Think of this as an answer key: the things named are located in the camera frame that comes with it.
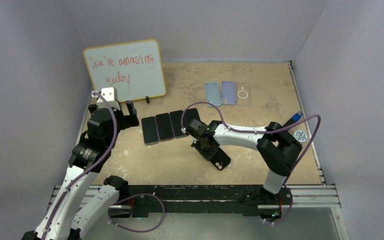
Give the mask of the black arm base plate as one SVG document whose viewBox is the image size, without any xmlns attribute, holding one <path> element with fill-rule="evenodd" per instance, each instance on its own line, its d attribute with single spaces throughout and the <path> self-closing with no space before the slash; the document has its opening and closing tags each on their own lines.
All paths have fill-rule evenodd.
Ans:
<svg viewBox="0 0 384 240">
<path fill-rule="evenodd" d="M 116 206 L 125 206 L 134 218 L 150 213 L 241 214 L 279 220 L 293 204 L 283 186 L 272 194 L 261 185 L 130 185 Z"/>
</svg>

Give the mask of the clear magsafe phone case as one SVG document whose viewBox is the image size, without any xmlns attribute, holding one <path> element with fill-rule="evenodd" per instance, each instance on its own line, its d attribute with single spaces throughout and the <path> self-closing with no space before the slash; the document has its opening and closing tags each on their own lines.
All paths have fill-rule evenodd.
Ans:
<svg viewBox="0 0 384 240">
<path fill-rule="evenodd" d="M 252 105 L 249 83 L 236 82 L 236 104 L 240 107 L 250 107 Z"/>
</svg>

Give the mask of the black phone case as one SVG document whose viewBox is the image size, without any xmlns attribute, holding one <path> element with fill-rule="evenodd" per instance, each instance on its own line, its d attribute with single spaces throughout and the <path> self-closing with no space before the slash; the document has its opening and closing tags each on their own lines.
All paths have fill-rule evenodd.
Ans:
<svg viewBox="0 0 384 240">
<path fill-rule="evenodd" d="M 220 147 L 209 150 L 204 158 L 218 171 L 224 170 L 231 163 L 231 158 Z"/>
</svg>

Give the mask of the light blue phone case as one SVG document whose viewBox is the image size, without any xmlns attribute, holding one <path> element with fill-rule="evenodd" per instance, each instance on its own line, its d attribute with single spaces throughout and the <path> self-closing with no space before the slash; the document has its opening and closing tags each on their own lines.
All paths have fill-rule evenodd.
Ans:
<svg viewBox="0 0 384 240">
<path fill-rule="evenodd" d="M 222 105 L 220 87 L 217 82 L 206 82 L 204 84 L 204 90 L 207 103 L 211 103 L 217 107 Z"/>
</svg>

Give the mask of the black smartphone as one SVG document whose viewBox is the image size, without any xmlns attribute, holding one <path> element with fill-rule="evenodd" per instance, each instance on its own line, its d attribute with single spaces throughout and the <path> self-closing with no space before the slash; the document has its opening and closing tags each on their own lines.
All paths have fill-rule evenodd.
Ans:
<svg viewBox="0 0 384 240">
<path fill-rule="evenodd" d="M 143 141 L 146 146 L 156 144 L 160 141 L 157 123 L 154 116 L 141 119 Z"/>
</svg>

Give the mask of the lilac phone case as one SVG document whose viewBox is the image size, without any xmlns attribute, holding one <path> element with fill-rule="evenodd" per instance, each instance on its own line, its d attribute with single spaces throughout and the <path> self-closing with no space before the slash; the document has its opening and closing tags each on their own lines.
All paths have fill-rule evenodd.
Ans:
<svg viewBox="0 0 384 240">
<path fill-rule="evenodd" d="M 234 81 L 222 81 L 221 101 L 223 105 L 236 104 L 236 83 Z"/>
</svg>

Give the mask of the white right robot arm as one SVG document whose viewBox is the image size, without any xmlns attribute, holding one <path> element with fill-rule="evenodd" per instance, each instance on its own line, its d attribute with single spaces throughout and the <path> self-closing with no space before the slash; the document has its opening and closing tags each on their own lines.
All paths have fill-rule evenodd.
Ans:
<svg viewBox="0 0 384 240">
<path fill-rule="evenodd" d="M 280 198 L 281 188 L 291 175 L 303 146 L 283 126 L 271 122 L 264 127 L 230 125 L 213 120 L 209 125 L 193 119 L 181 130 L 193 139 L 192 147 L 219 171 L 227 167 L 231 158 L 222 146 L 237 146 L 259 152 L 268 167 L 260 196 L 268 204 Z"/>
</svg>

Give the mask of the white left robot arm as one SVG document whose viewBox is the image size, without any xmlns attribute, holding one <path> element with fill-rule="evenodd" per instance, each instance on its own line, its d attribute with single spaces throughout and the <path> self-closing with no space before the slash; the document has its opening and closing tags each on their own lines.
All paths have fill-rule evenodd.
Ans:
<svg viewBox="0 0 384 240">
<path fill-rule="evenodd" d="M 128 100 L 125 104 L 127 115 L 115 101 L 110 101 L 110 109 L 102 101 L 89 105 L 90 118 L 72 150 L 61 189 L 39 226 L 25 232 L 22 239 L 83 240 L 112 204 L 122 205 L 128 201 L 128 181 L 111 175 L 98 193 L 81 206 L 88 189 L 111 156 L 119 132 L 139 126 L 134 103 Z"/>
</svg>

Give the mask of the black phone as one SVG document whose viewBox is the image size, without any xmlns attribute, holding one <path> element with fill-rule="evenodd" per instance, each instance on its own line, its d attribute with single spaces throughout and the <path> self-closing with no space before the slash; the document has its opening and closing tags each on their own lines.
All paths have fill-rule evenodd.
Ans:
<svg viewBox="0 0 384 240">
<path fill-rule="evenodd" d="M 197 108 L 189 108 L 184 112 L 183 125 L 186 127 L 192 120 L 200 121 L 200 115 Z"/>
</svg>

